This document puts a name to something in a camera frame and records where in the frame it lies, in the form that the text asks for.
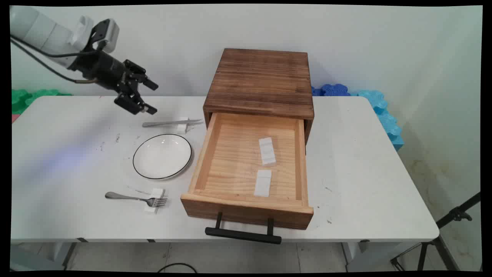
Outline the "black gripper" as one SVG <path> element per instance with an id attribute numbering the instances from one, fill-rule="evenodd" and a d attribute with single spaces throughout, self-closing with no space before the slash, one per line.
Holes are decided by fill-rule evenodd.
<path id="1" fill-rule="evenodd" d="M 85 79 L 96 79 L 96 84 L 105 89 L 118 92 L 114 103 L 133 115 L 139 113 L 154 115 L 158 112 L 158 109 L 144 102 L 139 93 L 132 95 L 126 93 L 128 88 L 125 84 L 121 84 L 128 71 L 127 80 L 135 80 L 153 91 L 158 89 L 158 84 L 146 75 L 146 70 L 133 61 L 126 59 L 122 62 L 104 51 L 86 51 L 77 56 L 69 69 L 81 72 Z"/>

